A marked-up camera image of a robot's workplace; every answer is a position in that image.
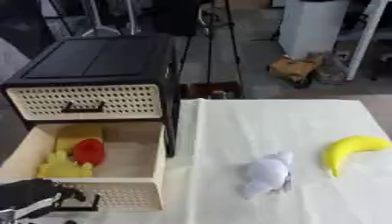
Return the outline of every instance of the white stuffed animal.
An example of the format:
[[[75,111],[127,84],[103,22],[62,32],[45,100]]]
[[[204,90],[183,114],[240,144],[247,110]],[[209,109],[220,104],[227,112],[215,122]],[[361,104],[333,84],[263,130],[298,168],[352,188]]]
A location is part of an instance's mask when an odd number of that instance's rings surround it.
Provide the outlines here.
[[[291,183],[292,159],[292,152],[280,151],[249,164],[245,171],[248,178],[248,183],[243,189],[245,198],[249,199],[257,193],[287,190],[287,186]]]

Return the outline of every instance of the white tablecloth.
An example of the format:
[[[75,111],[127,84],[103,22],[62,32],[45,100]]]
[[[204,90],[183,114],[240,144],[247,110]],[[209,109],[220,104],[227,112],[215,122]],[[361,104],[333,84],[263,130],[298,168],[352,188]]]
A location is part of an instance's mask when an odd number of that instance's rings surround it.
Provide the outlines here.
[[[359,101],[183,101],[164,211],[52,214],[35,222],[389,224],[392,150],[352,155],[340,178],[320,163],[328,144],[352,135],[387,138]],[[292,190],[244,199],[243,166],[278,151],[294,153]]]

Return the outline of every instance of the yellow banana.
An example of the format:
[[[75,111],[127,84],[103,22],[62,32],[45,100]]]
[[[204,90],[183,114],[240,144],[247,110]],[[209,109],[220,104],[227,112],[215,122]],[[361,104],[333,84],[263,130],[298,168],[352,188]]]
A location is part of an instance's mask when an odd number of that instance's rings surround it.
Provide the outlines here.
[[[356,151],[381,151],[391,146],[390,141],[374,136],[350,136],[329,146],[324,152],[326,168],[338,177],[342,160]]]

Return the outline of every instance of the red toy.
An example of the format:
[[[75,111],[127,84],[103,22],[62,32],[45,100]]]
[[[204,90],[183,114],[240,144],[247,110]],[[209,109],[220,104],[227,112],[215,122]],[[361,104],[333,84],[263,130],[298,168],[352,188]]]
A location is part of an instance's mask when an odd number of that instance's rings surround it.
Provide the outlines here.
[[[80,165],[91,163],[98,165],[105,158],[103,143],[99,140],[89,138],[85,139],[73,147],[73,160]]]

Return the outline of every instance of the open drawer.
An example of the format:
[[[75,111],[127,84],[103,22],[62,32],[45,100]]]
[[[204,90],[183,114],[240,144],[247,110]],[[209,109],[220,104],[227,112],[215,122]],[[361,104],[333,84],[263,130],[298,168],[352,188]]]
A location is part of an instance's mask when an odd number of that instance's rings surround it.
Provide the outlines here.
[[[0,181],[34,179],[54,149],[59,130],[72,124],[34,127],[0,169]],[[103,129],[105,161],[92,178],[56,178],[64,186],[101,196],[99,208],[161,210],[165,172],[165,127],[160,122],[94,123]]]

